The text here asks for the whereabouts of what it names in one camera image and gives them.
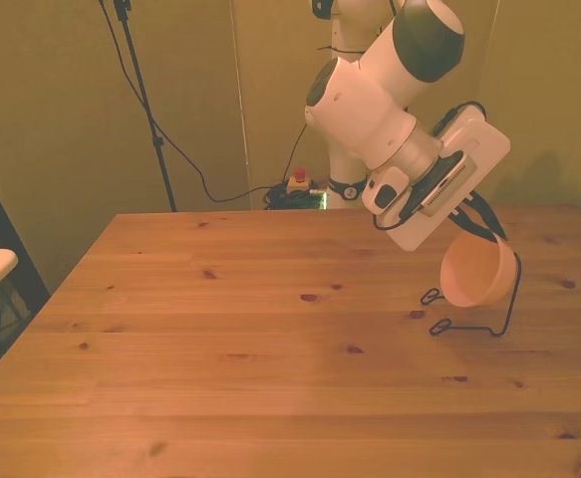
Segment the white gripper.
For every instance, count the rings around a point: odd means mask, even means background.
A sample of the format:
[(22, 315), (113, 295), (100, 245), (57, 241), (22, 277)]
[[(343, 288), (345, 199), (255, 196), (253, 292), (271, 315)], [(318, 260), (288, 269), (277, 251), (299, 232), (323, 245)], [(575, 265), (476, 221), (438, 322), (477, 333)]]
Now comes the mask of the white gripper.
[[(415, 184), (401, 211), (382, 216), (382, 227), (405, 251), (416, 250), (450, 215), (469, 234), (491, 243), (496, 236), (506, 241), (493, 209), (473, 190), (509, 153), (509, 138), (489, 124), (478, 108), (468, 106), (449, 123), (439, 141), (434, 168)], [(458, 208), (469, 195), (470, 207), (487, 228)]]

